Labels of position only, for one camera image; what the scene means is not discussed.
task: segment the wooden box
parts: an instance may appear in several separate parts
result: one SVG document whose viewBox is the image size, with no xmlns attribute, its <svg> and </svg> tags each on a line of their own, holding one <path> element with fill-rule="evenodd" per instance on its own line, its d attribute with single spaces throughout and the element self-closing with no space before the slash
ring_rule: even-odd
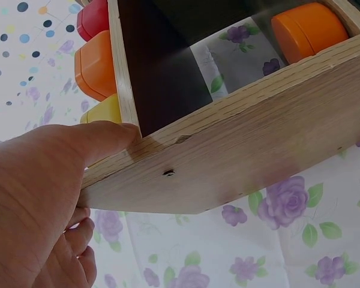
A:
<svg viewBox="0 0 360 288">
<path fill-rule="evenodd" d="M 221 6 L 231 18 L 207 26 L 210 19 L 198 23 L 193 10 L 181 12 L 187 21 L 179 18 L 171 3 L 181 1 L 108 1 L 121 115 L 139 125 L 143 138 L 85 172 L 79 205 L 200 213 L 360 140 L 360 11 L 347 0 L 322 2 L 349 40 L 216 102 L 189 45 L 250 15 L 267 27 L 273 15 L 312 1 L 240 1 L 255 4 L 240 13 Z"/>
</svg>

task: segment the floral fabric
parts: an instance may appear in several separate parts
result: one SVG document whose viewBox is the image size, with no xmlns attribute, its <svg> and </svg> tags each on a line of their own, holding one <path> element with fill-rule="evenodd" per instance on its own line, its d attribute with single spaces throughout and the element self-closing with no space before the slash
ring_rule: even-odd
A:
<svg viewBox="0 0 360 288">
<path fill-rule="evenodd" d="M 96 104 L 74 81 L 79 10 L 73 0 L 0 0 L 0 142 L 76 124 Z M 193 51 L 214 99 L 284 66 L 251 19 Z M 360 287 L 360 141 L 200 215 L 92 218 L 96 288 Z"/>
</svg>

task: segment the hand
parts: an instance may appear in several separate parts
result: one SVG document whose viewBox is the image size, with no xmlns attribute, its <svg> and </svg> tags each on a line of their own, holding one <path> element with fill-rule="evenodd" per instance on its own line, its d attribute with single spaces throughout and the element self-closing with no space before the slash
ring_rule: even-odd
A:
<svg viewBox="0 0 360 288">
<path fill-rule="evenodd" d="M 82 236 L 92 233 L 92 222 L 82 210 L 74 214 L 84 168 L 136 136 L 130 124 L 93 122 L 48 125 L 0 145 L 0 287 L 92 285 L 91 236 Z M 63 234 L 72 223 L 80 223 L 77 237 Z M 64 274 L 72 275 L 71 284 L 59 278 Z"/>
</svg>

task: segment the red block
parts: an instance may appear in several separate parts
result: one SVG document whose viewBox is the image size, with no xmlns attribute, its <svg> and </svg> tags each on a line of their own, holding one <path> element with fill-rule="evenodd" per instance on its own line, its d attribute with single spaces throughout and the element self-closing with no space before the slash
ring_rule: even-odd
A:
<svg viewBox="0 0 360 288">
<path fill-rule="evenodd" d="M 105 30 L 109 30 L 108 1 L 93 0 L 77 15 L 77 31 L 88 42 Z"/>
</svg>

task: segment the wooden shelf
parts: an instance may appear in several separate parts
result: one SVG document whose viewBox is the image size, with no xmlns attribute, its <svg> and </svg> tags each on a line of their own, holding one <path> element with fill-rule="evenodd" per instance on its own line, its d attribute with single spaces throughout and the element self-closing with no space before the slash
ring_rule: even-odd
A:
<svg viewBox="0 0 360 288">
<path fill-rule="evenodd" d="M 85 173 L 79 204 L 195 214 L 307 169 L 360 140 L 360 12 L 330 0 L 353 38 L 144 137 Z M 138 123 L 109 0 L 123 119 Z M 173 170 L 173 176 L 164 176 Z"/>
</svg>

